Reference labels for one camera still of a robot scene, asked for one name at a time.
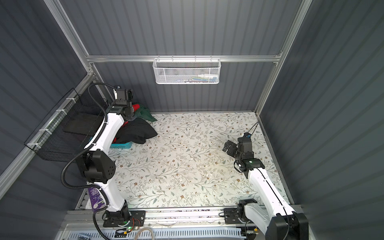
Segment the red t shirt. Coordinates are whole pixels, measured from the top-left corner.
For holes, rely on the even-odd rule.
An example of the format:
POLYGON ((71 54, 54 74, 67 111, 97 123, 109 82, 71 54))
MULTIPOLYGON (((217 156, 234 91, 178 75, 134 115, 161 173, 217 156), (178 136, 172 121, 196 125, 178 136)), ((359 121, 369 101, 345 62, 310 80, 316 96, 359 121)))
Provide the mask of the red t shirt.
MULTIPOLYGON (((133 109, 134 109, 134 113, 140 108, 140 105, 139 104, 134 104, 133 105, 133 109)), ((129 120, 126 120, 123 124, 123 126, 125 126, 126 124, 128 124, 129 122, 132 122, 133 120, 135 120, 137 118, 137 116, 133 116, 131 119, 129 120)))

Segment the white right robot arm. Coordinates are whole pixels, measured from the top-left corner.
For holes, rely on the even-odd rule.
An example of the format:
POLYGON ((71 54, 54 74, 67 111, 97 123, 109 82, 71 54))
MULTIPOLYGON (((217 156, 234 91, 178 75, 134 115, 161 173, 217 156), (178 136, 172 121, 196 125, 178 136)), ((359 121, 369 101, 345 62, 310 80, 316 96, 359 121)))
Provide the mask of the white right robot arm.
POLYGON ((222 217, 227 225, 252 222, 267 240, 307 240, 309 221, 297 213, 272 183, 260 159, 254 157, 251 134, 245 132, 237 143, 227 141, 223 151, 235 159, 234 168, 244 174, 259 193, 264 204, 255 199, 240 200, 236 208, 225 208, 222 217))

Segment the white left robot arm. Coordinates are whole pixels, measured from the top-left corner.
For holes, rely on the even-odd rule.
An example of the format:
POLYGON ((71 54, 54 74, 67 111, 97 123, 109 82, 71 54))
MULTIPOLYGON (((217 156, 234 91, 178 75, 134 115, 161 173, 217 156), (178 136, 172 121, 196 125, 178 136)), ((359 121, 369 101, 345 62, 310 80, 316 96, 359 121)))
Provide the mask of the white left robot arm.
POLYGON ((114 93, 115 100, 110 106, 99 105, 104 119, 76 163, 82 177, 105 201, 106 220, 116 226, 129 222, 131 215, 115 183, 116 164, 109 151, 119 129, 134 116, 134 108, 132 91, 114 89, 114 93))

